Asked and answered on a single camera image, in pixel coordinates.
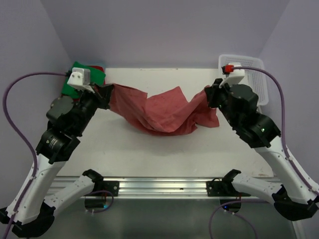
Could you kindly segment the salmon pink t shirt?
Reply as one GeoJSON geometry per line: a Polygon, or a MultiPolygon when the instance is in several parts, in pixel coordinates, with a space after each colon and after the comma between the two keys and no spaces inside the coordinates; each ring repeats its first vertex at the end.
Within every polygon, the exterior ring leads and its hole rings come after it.
{"type": "Polygon", "coordinates": [[[204,90],[188,101],[180,87],[149,97],[141,90],[115,85],[110,110],[136,129],[155,136],[187,135],[198,126],[220,126],[204,90]]]}

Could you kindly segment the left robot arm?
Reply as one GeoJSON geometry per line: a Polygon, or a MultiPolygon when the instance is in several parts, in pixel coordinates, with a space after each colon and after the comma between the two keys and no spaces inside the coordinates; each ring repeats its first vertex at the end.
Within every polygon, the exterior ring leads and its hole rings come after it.
{"type": "Polygon", "coordinates": [[[114,194],[103,176],[88,169],[71,185],[51,196],[47,192],[58,172],[65,166],[79,138],[97,109],[108,110],[114,85],[84,90],[78,101],[70,96],[56,98],[46,114],[45,131],[33,151],[31,170],[14,201],[0,211],[0,221],[19,238],[37,238],[52,226],[57,215],[83,196],[106,199],[114,194]]]}

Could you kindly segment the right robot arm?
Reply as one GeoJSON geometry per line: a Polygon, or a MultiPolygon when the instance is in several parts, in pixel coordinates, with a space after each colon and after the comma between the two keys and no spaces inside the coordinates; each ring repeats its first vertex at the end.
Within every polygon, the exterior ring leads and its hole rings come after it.
{"type": "Polygon", "coordinates": [[[232,169],[213,182],[212,188],[230,196],[242,193],[258,197],[290,221],[314,216],[319,209],[319,186],[284,149],[283,136],[273,120],[257,111],[257,94],[247,85],[221,83],[217,78],[205,88],[208,106],[222,112],[232,130],[268,163],[280,181],[271,183],[232,169]]]}

